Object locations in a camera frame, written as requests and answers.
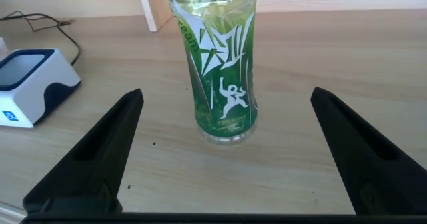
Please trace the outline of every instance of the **white device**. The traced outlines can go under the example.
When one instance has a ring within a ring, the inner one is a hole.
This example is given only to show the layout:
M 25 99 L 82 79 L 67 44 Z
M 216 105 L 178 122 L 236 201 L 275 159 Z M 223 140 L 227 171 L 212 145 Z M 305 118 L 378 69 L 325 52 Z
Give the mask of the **white device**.
M 20 49 L 0 61 L 0 125 L 32 128 L 80 85 L 58 49 Z
M 3 60 L 6 56 L 8 56 L 9 50 L 6 46 L 3 38 L 0 37 L 0 61 Z

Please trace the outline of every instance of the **wire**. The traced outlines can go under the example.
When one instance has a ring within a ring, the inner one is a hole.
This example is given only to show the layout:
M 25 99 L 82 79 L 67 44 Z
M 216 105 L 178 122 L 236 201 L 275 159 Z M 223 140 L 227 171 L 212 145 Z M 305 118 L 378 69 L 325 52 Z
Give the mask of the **wire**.
M 50 28 L 54 28 L 54 27 L 58 28 L 58 30 L 62 34 L 64 34 L 64 36 L 66 38 L 68 38 L 77 47 L 77 54 L 74 57 L 74 59 L 70 62 L 70 64 L 74 65 L 77 62 L 77 60 L 80 58 L 80 55 L 81 55 L 80 45 L 73 38 L 71 38 L 66 32 L 64 32 L 64 30 L 62 30 L 62 28 L 61 28 L 63 26 L 70 25 L 70 24 L 74 23 L 75 20 L 59 21 L 59 20 L 57 20 L 57 19 L 55 19 L 49 15 L 42 14 L 42 13 L 24 14 L 24 13 L 22 13 L 22 11 L 14 11 L 11 14 L 8 14 L 7 16 L 0 18 L 0 21 L 9 21 L 9 20 L 15 20 L 15 19 L 26 20 L 33 32 L 38 32 L 41 30 L 46 30 L 46 29 L 50 29 Z M 42 20 L 42 19 L 50 19 L 50 20 L 56 22 L 56 25 L 34 29 L 34 27 L 30 21 L 38 21 L 38 20 Z

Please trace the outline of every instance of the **blue logo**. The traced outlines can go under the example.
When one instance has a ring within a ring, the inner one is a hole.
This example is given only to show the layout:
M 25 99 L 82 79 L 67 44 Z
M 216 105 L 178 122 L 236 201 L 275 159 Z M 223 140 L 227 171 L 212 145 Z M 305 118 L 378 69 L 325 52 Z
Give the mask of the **blue logo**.
M 11 111 L 3 111 L 3 114 L 5 114 L 9 121 L 19 121 L 15 114 L 13 114 Z

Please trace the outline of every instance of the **cartoon figure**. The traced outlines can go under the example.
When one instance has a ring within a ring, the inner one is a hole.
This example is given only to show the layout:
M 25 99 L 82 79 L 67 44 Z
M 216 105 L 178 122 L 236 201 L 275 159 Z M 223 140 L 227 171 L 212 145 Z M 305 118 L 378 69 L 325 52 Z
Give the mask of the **cartoon figure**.
M 231 108 L 235 107 L 236 105 L 241 105 L 242 107 L 246 108 L 249 105 L 246 105 L 246 102 L 240 97 L 244 97 L 246 92 L 240 87 L 240 91 L 238 91 L 238 87 L 236 85 L 229 85 L 227 90 L 223 87 L 224 78 L 220 78 L 220 93 L 224 97 L 227 97 L 227 104 L 224 107 L 222 113 L 222 117 L 220 119 L 224 119 L 227 117 L 228 111 L 230 111 Z

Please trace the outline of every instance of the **card reader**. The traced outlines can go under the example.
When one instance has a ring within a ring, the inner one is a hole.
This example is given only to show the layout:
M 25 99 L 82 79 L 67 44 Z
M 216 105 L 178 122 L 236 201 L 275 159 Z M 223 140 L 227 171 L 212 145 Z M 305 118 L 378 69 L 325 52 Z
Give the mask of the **card reader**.
M 32 128 L 80 85 L 58 49 L 20 49 L 0 61 L 0 125 Z

